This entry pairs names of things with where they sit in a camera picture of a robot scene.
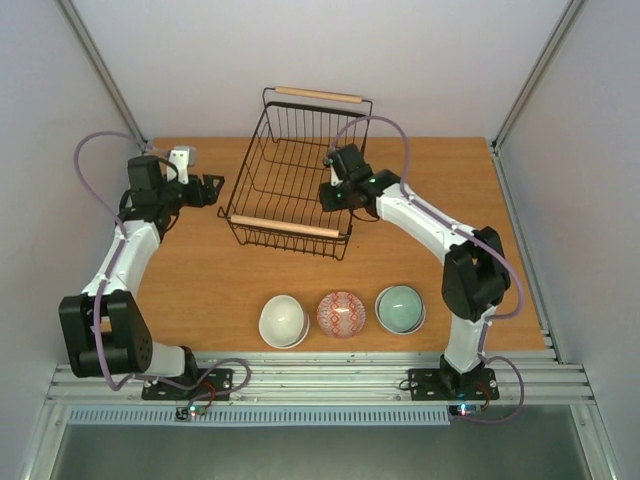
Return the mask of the black wire dish rack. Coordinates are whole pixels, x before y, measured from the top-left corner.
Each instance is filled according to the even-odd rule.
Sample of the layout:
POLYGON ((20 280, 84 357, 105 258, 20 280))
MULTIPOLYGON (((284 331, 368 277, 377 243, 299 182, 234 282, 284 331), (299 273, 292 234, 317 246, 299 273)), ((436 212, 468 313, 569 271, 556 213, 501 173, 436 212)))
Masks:
POLYGON ((331 143, 365 147, 371 100, 353 94, 267 87, 227 205, 218 211, 242 245, 343 259, 352 232, 347 210, 326 212, 331 143))

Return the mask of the red patterned blue bowl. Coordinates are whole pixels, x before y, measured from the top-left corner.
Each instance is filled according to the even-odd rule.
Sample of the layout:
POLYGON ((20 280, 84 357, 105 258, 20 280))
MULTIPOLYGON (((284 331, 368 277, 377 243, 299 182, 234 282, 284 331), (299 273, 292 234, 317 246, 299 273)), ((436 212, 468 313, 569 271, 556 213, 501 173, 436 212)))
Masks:
POLYGON ((321 330, 329 337, 348 339, 363 330, 366 310, 355 294, 334 291, 319 302, 316 319, 321 330))

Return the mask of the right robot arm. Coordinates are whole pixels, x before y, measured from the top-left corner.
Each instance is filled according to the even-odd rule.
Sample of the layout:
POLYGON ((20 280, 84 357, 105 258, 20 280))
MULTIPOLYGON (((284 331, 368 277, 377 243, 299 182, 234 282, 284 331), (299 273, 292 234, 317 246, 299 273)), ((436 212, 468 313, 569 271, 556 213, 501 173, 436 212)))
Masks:
POLYGON ((319 187, 325 211, 363 208, 409 234, 442 264, 441 295, 452 320, 438 383, 451 399, 467 394, 485 369, 488 329, 511 286, 499 234, 454 220, 388 169, 375 173, 355 144, 328 153, 324 165, 331 171, 331 180, 319 187))

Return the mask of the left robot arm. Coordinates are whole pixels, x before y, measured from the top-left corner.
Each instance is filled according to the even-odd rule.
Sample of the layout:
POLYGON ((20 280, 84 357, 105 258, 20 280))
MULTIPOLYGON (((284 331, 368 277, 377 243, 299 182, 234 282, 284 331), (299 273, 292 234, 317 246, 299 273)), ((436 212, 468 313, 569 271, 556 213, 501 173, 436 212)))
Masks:
POLYGON ((98 272, 58 313, 73 374, 166 377, 179 398, 195 395, 202 375, 188 348, 153 340, 136 296, 146 267, 184 207, 216 203, 224 179, 190 173, 195 150, 179 146, 166 158, 142 155, 127 163, 129 187, 122 195, 111 246, 98 272))

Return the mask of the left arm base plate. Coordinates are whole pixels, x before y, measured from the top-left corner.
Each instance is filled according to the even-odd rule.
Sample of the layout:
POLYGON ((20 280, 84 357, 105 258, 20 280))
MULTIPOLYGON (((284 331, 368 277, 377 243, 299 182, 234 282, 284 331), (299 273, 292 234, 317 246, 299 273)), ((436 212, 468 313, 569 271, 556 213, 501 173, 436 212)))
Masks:
POLYGON ((230 368, 214 369, 194 389, 183 390, 166 383, 153 381, 142 388, 141 398, 145 401, 178 401, 186 402, 199 395, 211 398, 212 389, 216 391, 216 400, 229 399, 227 390, 233 387, 233 370, 230 368))

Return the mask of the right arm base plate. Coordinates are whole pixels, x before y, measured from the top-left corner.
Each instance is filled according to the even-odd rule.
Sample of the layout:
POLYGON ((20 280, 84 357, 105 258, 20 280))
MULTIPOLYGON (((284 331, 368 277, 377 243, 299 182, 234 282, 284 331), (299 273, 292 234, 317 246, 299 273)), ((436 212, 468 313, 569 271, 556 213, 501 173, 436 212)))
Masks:
POLYGON ((500 392, 493 369, 458 374, 442 373, 439 368, 415 368, 408 371, 413 401, 498 400, 500 392))

